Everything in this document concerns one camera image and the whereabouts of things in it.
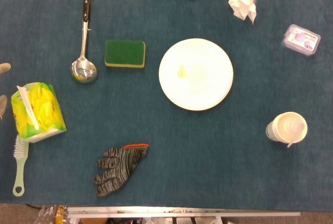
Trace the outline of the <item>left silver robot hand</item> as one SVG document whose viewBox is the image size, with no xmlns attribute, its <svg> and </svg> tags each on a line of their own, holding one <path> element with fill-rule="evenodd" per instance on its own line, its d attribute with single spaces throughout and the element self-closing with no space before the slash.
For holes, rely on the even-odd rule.
<svg viewBox="0 0 333 224">
<path fill-rule="evenodd" d="M 0 64 L 1 74 L 8 72 L 11 69 L 10 63 L 2 63 Z M 7 96 L 0 96 L 0 118 L 2 119 L 7 107 Z"/>
</svg>

